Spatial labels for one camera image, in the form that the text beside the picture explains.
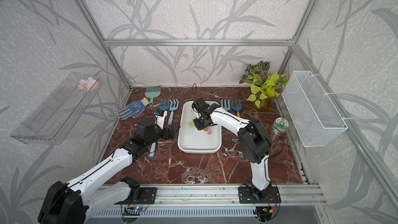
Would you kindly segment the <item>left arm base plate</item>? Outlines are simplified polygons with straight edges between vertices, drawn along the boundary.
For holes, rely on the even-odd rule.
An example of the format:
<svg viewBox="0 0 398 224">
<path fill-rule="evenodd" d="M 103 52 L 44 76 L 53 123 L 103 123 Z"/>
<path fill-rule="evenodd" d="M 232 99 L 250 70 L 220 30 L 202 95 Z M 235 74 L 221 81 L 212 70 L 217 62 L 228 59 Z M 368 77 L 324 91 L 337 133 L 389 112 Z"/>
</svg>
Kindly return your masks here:
<svg viewBox="0 0 398 224">
<path fill-rule="evenodd" d="M 124 201 L 117 202 L 117 204 L 143 204 L 152 205 L 155 202 L 157 194 L 156 187 L 141 187 L 139 190 L 135 189 L 131 195 Z"/>
</svg>

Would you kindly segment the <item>light blue rake white handle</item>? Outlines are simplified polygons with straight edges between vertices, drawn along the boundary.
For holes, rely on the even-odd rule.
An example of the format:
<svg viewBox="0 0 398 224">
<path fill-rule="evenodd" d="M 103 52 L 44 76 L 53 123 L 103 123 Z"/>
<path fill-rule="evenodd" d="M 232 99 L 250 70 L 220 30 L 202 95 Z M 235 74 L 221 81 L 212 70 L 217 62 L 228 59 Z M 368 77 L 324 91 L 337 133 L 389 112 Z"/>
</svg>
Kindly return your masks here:
<svg viewBox="0 0 398 224">
<path fill-rule="evenodd" d="M 221 100 L 220 105 L 221 105 L 221 107 L 222 107 L 225 111 L 227 111 L 227 112 L 231 110 L 231 102 L 230 102 L 230 99 Z"/>
</svg>

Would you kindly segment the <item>dark blue rake yellow handle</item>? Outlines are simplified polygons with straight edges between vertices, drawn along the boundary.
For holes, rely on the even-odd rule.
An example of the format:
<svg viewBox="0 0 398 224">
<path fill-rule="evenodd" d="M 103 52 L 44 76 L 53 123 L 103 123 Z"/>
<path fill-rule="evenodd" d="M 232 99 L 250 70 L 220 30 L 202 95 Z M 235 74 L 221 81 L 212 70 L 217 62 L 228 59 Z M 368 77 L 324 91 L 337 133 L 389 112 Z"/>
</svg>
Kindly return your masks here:
<svg viewBox="0 0 398 224">
<path fill-rule="evenodd" d="M 241 101 L 240 100 L 234 100 L 231 103 L 231 108 L 236 112 L 237 117 L 240 118 L 240 111 L 242 109 L 241 107 Z"/>
</svg>

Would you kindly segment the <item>dark blue fork yellow handle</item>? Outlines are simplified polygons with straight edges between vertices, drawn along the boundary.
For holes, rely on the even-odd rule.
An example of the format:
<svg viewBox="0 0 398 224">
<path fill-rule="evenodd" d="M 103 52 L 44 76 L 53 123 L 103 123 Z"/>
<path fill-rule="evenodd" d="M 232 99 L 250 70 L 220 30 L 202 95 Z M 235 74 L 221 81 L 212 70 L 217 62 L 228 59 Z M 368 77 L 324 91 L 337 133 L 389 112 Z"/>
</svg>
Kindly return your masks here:
<svg viewBox="0 0 398 224">
<path fill-rule="evenodd" d="M 170 108 L 170 101 L 166 99 L 161 99 L 159 110 L 160 111 L 167 111 Z"/>
</svg>

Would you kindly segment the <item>light blue fork white handle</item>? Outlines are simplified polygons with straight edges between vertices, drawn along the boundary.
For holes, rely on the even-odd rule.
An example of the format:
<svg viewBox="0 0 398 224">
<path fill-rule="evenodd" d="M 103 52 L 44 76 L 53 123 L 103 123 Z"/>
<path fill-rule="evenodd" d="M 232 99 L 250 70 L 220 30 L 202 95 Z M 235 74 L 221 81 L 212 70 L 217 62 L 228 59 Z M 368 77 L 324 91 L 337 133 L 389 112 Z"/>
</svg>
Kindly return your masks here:
<svg viewBox="0 0 398 224">
<path fill-rule="evenodd" d="M 179 107 L 179 101 L 177 99 L 174 100 L 169 100 L 170 106 L 169 106 L 169 111 L 170 111 L 170 117 L 168 121 L 168 125 L 173 124 L 173 117 L 174 117 L 174 111 L 176 111 Z"/>
</svg>

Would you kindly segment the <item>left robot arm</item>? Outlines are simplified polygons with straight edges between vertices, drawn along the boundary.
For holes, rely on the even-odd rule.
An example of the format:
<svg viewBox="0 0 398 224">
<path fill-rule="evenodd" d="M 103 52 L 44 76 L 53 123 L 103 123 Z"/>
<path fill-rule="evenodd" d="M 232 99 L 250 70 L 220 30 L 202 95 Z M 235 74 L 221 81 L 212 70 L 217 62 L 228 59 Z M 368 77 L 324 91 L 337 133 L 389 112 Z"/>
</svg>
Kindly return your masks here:
<svg viewBox="0 0 398 224">
<path fill-rule="evenodd" d="M 141 119 L 132 138 L 121 144 L 109 157 L 77 178 L 57 181 L 47 191 L 38 215 L 41 224 L 83 224 L 109 206 L 141 199 L 140 184 L 125 177 L 102 191 L 98 189 L 114 175 L 136 162 L 157 141 L 173 140 L 180 126 L 160 128 L 153 118 Z"/>
</svg>

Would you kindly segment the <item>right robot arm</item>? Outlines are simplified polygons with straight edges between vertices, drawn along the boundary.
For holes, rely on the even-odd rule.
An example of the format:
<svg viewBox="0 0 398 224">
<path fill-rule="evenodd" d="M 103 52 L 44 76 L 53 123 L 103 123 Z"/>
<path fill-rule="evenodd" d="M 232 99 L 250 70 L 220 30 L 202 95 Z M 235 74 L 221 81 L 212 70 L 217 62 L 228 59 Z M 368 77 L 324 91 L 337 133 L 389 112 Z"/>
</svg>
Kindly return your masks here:
<svg viewBox="0 0 398 224">
<path fill-rule="evenodd" d="M 253 191 L 267 194 L 271 189 L 268 171 L 271 141 L 259 120 L 240 118 L 227 112 L 217 103 L 209 105 L 202 98 L 192 103 L 192 109 L 197 115 L 193 122 L 198 130 L 219 125 L 238 137 L 241 152 L 251 164 Z"/>
</svg>

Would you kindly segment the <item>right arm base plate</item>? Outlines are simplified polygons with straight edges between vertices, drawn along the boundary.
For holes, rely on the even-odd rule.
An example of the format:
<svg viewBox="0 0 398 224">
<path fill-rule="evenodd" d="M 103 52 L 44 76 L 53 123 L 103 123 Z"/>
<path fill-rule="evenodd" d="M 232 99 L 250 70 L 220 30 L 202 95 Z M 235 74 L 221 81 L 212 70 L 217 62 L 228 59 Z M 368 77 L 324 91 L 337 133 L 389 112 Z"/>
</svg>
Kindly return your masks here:
<svg viewBox="0 0 398 224">
<path fill-rule="evenodd" d="M 258 190 L 254 186 L 241 185 L 238 187 L 239 202 L 241 204 L 257 204 L 257 203 L 281 203 L 279 188 L 268 185 L 264 190 Z"/>
</svg>

